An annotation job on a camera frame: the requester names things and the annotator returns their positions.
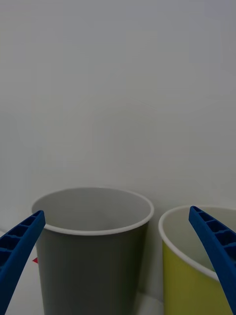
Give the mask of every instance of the gray paper cup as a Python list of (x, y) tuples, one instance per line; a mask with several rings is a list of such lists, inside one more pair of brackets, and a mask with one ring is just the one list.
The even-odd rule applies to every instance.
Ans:
[(130, 191), (68, 189), (33, 205), (45, 315), (131, 315), (152, 203)]

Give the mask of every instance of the white wall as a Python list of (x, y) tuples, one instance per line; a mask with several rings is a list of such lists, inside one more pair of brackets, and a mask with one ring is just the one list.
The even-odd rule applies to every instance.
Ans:
[(2, 0), (0, 228), (64, 187), (236, 205), (235, 0)]

